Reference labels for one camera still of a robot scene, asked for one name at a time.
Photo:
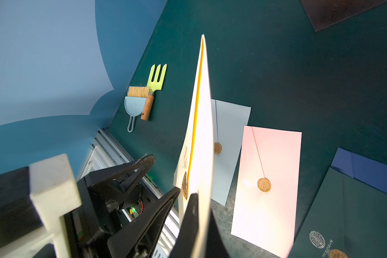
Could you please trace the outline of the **pink envelope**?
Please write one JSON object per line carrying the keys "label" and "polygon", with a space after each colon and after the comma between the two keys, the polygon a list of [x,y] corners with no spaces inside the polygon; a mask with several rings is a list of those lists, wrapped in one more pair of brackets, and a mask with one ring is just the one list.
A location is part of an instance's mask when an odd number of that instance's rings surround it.
{"label": "pink envelope", "polygon": [[302,133],[245,126],[232,235],[286,258],[295,235]]}

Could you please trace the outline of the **pink blossom artificial tree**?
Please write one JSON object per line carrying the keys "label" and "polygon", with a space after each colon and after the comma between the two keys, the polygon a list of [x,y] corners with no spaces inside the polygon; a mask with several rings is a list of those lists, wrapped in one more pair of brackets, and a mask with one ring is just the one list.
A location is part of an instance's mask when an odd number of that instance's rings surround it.
{"label": "pink blossom artificial tree", "polygon": [[301,0],[315,32],[387,3],[387,0]]}

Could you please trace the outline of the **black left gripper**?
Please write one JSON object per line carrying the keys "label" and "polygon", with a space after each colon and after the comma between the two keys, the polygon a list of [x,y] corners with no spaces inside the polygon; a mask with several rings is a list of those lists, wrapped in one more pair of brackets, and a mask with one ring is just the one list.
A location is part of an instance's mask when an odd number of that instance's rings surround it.
{"label": "black left gripper", "polygon": [[181,189],[174,187],[133,221],[123,210],[142,200],[143,177],[153,155],[105,168],[81,178],[82,204],[66,218],[74,258],[150,258]]}

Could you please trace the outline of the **cream yellow envelope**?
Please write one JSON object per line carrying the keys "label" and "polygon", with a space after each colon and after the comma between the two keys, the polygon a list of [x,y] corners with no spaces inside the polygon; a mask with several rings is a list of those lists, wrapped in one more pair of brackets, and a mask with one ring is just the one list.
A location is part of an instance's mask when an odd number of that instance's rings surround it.
{"label": "cream yellow envelope", "polygon": [[180,226],[191,194],[198,194],[199,228],[191,258],[203,258],[211,213],[213,178],[213,119],[205,36],[201,36],[188,126],[174,173]]}

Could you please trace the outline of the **dark blue envelope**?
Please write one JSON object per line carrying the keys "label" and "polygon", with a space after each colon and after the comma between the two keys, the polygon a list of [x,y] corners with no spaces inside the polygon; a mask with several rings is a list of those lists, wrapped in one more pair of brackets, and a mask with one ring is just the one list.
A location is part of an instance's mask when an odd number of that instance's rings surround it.
{"label": "dark blue envelope", "polygon": [[331,168],[387,194],[387,165],[338,148]]}

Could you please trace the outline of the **dark green envelope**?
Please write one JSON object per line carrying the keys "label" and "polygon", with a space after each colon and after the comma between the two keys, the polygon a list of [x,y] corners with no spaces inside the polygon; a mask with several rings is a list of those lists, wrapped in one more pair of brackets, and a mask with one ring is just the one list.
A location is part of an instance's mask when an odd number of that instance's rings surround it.
{"label": "dark green envelope", "polygon": [[387,194],[330,168],[291,258],[387,258]]}

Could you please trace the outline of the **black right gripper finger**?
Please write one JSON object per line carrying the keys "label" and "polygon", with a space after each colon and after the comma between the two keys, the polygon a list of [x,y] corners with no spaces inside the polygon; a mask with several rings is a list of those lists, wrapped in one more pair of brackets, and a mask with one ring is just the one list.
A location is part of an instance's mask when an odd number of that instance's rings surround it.
{"label": "black right gripper finger", "polygon": [[198,194],[193,193],[189,198],[178,238],[169,255],[170,258],[191,257],[194,250],[198,228]]}

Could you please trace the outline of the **light teal envelope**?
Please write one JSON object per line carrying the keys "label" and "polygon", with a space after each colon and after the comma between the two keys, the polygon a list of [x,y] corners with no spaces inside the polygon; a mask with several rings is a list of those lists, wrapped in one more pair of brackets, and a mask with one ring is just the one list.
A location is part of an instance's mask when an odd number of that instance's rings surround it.
{"label": "light teal envelope", "polygon": [[240,150],[244,126],[251,108],[229,102],[211,100],[214,138],[212,199],[225,205]]}

